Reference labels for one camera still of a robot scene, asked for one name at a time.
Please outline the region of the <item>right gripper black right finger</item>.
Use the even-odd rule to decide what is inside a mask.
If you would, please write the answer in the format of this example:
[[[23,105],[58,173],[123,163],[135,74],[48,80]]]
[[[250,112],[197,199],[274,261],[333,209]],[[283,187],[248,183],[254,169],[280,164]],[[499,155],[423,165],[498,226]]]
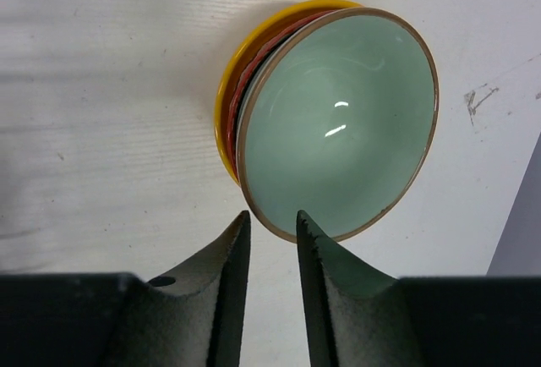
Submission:
[[[303,309],[313,366],[422,366],[398,281],[297,214]]]

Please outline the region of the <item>yellow bowl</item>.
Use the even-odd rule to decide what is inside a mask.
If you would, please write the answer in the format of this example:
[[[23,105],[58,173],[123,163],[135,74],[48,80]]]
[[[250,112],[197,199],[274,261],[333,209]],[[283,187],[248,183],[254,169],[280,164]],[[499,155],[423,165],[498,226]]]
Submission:
[[[241,101],[255,71],[287,37],[331,11],[356,8],[348,0],[309,0],[295,3],[260,23],[233,53],[221,77],[214,109],[214,135],[221,161],[238,180],[235,142]]]

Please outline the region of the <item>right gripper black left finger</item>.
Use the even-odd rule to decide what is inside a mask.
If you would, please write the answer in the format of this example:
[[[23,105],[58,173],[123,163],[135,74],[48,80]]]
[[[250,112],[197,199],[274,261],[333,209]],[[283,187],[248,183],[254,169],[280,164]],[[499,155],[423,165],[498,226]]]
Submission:
[[[179,265],[131,283],[103,364],[239,365],[250,243],[250,215],[242,211]]]

